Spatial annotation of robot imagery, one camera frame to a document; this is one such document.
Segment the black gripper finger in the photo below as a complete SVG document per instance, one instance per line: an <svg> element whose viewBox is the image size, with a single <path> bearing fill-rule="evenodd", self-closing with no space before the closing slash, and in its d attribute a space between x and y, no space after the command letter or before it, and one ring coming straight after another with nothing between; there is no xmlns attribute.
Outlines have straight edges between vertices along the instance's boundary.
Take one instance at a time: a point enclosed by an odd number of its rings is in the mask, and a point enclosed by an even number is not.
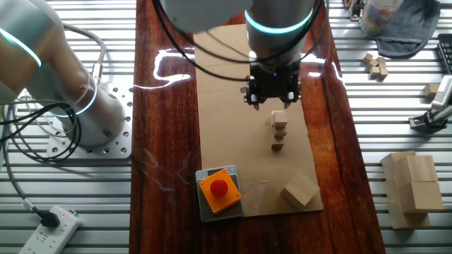
<svg viewBox="0 0 452 254"><path fill-rule="evenodd" d="M247 85L244 87L244 101L251 105L256 111L259 110L260 94L256 86Z"/></svg>
<svg viewBox="0 0 452 254"><path fill-rule="evenodd" d="M284 104L284 108L288 109L292 104L298 102L301 99L301 89L289 89L285 90L281 95L281 101Z"/></svg>

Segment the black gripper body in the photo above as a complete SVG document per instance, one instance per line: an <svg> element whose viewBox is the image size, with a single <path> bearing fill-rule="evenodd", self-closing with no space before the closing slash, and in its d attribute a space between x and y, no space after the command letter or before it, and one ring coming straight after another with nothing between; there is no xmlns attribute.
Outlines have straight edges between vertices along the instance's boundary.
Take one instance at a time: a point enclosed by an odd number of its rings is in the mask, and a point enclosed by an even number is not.
<svg viewBox="0 0 452 254"><path fill-rule="evenodd" d="M257 64L251 65L248 85L258 88L260 101L266 101L268 98L281 100L285 90L301 89L299 64L279 66L274 71L268 71Z"/></svg>

